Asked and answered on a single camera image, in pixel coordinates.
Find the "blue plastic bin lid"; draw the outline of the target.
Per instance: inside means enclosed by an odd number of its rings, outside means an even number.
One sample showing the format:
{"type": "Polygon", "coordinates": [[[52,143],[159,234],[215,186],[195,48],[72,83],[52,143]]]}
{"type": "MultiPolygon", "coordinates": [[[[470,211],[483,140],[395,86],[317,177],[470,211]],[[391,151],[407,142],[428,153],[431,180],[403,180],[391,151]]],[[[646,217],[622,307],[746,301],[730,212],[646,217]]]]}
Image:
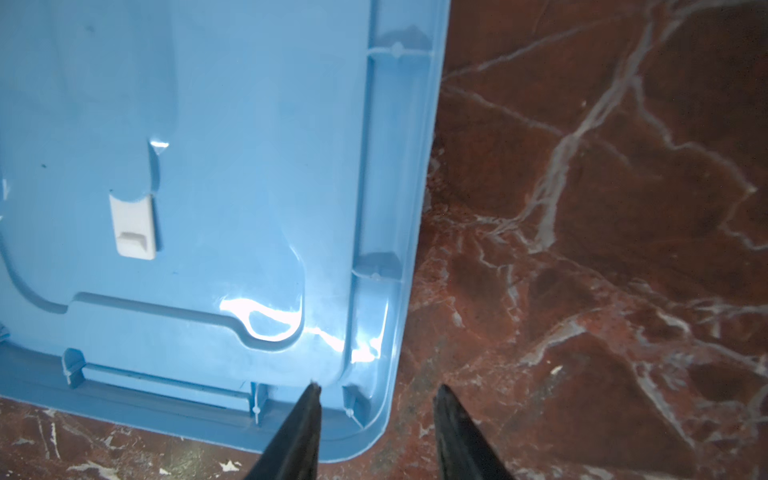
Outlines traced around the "blue plastic bin lid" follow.
{"type": "Polygon", "coordinates": [[[383,435],[447,1],[5,1],[1,394],[252,452],[383,435]]]}

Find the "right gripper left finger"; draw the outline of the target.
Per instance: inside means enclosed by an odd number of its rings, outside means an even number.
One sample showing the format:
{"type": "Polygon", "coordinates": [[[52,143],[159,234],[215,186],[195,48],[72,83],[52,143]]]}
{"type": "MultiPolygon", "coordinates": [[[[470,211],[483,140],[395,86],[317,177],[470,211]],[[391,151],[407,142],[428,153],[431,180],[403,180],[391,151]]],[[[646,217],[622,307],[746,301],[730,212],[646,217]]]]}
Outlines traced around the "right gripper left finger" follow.
{"type": "Polygon", "coordinates": [[[321,387],[310,383],[245,479],[316,479],[319,465],[321,387]]]}

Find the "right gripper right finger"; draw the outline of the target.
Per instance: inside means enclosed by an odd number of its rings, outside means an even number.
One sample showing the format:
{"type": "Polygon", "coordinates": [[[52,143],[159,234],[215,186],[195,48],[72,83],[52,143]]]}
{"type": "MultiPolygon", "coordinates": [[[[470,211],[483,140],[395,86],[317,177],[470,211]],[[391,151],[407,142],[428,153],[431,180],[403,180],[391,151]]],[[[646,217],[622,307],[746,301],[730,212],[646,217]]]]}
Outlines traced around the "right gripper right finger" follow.
{"type": "Polygon", "coordinates": [[[514,479],[446,384],[433,399],[433,418],[440,479],[514,479]]]}

